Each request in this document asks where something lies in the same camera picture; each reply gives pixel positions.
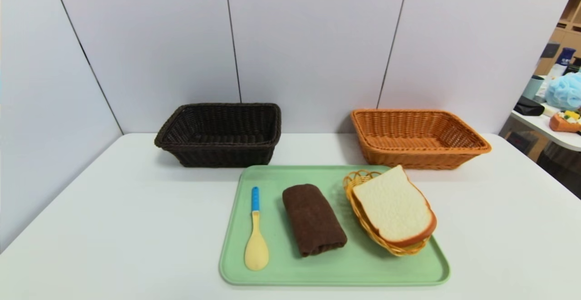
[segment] bread crust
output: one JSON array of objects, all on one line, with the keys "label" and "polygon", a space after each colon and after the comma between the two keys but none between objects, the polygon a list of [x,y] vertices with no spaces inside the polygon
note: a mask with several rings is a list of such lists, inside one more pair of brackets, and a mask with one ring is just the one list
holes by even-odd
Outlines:
[{"label": "bread crust", "polygon": [[577,132],[581,130],[581,124],[578,123],[569,123],[564,118],[559,116],[559,113],[554,114],[549,121],[548,126],[553,131],[561,131],[561,132]]},{"label": "bread crust", "polygon": [[430,213],[432,214],[432,221],[430,222],[430,224],[428,225],[427,228],[425,228],[424,231],[420,232],[419,234],[405,239],[405,240],[388,240],[387,238],[384,238],[384,236],[381,235],[381,231],[379,230],[379,228],[377,228],[373,222],[369,219],[369,217],[367,216],[367,213],[365,213],[365,206],[363,206],[363,203],[361,203],[361,200],[359,200],[357,198],[357,194],[354,192],[353,196],[355,198],[355,200],[359,203],[359,205],[361,206],[361,209],[363,209],[363,212],[365,214],[365,218],[367,219],[367,221],[369,222],[369,224],[371,225],[371,227],[373,227],[373,230],[375,232],[376,235],[380,236],[380,238],[384,239],[385,242],[393,245],[393,246],[398,246],[399,248],[405,248],[407,246],[412,246],[413,244],[419,243],[421,242],[423,239],[427,238],[428,236],[431,236],[432,233],[434,232],[434,230],[436,230],[436,226],[438,225],[438,220],[436,219],[436,215],[434,214],[434,212],[432,211],[432,208],[430,207],[430,203],[428,202],[428,200],[426,199],[426,197],[423,195],[422,191],[420,191],[418,189],[418,187],[415,186],[415,184],[413,184],[410,180],[409,180],[409,176],[407,176],[407,174],[405,174],[405,176],[407,177],[407,181],[415,188],[415,190],[417,190],[419,192],[419,194],[422,195],[423,200],[426,202],[426,206],[428,208],[428,211],[430,211]]}]

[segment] yellow plastic spoon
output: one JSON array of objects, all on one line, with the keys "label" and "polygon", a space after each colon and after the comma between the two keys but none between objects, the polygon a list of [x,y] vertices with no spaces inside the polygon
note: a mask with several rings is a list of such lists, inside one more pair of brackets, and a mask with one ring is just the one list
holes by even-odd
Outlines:
[{"label": "yellow plastic spoon", "polygon": [[268,247],[260,234],[260,202],[257,187],[252,188],[252,234],[246,244],[244,263],[249,270],[261,270],[268,264]]}]

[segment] green tray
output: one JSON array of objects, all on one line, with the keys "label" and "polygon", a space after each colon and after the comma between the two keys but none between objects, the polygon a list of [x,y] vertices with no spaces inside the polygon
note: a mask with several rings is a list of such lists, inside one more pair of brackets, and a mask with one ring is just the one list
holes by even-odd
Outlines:
[{"label": "green tray", "polygon": [[[396,257],[367,236],[343,191],[349,172],[384,172],[385,166],[252,166],[238,183],[230,225],[220,258],[220,274],[236,285],[435,285],[450,276],[444,254],[432,237],[415,256]],[[286,217],[282,191],[311,183],[321,190],[335,211],[347,244],[316,256],[301,257]],[[260,188],[260,231],[270,261],[261,271],[244,265],[251,235],[251,190]]]}]

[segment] white wall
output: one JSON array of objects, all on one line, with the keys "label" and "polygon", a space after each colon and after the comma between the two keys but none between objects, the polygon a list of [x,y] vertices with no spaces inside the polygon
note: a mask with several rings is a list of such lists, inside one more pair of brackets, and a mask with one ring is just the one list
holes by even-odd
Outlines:
[{"label": "white wall", "polygon": [[226,0],[63,0],[125,133],[193,102],[239,102]]},{"label": "white wall", "polygon": [[2,57],[0,250],[121,135],[60,0],[2,0]]},{"label": "white wall", "polygon": [[379,107],[450,110],[497,133],[566,3],[405,0]]},{"label": "white wall", "polygon": [[282,130],[352,130],[375,108],[402,0],[230,0],[243,102],[275,102]]}]

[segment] white table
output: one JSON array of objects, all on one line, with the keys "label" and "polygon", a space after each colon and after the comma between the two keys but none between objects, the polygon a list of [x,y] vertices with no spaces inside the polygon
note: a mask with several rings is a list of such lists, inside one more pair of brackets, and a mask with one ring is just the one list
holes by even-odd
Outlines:
[{"label": "white table", "polygon": [[549,116],[525,116],[515,112],[511,112],[511,117],[516,118],[521,123],[524,123],[529,128],[543,134],[550,141],[573,151],[581,151],[581,135],[571,132],[555,132],[548,126],[551,118]]},{"label": "white table", "polygon": [[[183,168],[120,138],[0,255],[2,300],[570,299],[581,201],[504,139],[457,170],[410,170],[452,269],[435,287],[235,287],[218,259],[241,169]],[[284,134],[272,164],[363,164],[355,135]]]}]

